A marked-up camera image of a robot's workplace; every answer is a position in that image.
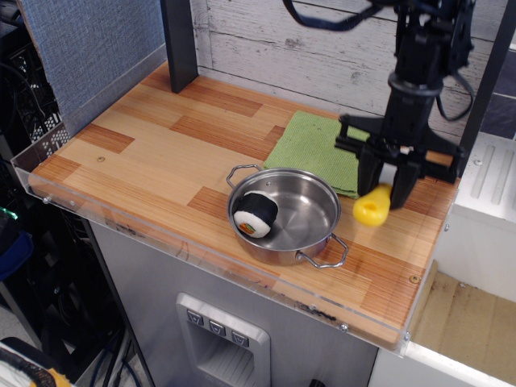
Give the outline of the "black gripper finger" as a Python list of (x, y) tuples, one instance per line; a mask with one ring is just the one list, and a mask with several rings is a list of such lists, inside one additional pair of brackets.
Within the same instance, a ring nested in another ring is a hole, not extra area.
[(385, 160), (368, 144), (362, 147), (358, 160), (357, 192), (363, 197), (377, 187)]
[(409, 160), (405, 164), (397, 166), (390, 194), (390, 209), (401, 209), (410, 196), (417, 180), (420, 178), (422, 165)]

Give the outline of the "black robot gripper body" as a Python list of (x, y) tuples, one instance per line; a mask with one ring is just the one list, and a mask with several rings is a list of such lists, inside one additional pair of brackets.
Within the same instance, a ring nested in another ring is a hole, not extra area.
[(416, 85), (400, 78), (390, 78), (388, 83), (391, 92), (385, 115), (342, 115), (335, 146), (355, 153), (358, 159), (362, 147), (368, 144), (384, 157), (385, 163), (397, 167), (409, 160), (416, 161), (422, 165), (420, 177), (455, 181), (464, 149), (438, 136), (428, 123), (443, 83)]

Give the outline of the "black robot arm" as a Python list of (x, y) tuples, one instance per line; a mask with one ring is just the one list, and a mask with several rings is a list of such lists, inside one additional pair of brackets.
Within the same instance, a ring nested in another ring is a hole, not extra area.
[(395, 70), (381, 118), (340, 117), (338, 148), (359, 161), (357, 192), (373, 191), (385, 164), (395, 167), (390, 207), (404, 206), (418, 179), (426, 176), (453, 183), (460, 175), (466, 151), (429, 126), (434, 106), (441, 108), (445, 77), (453, 77), (469, 94), (474, 91), (460, 75), (468, 65), (473, 1), (399, 1)]

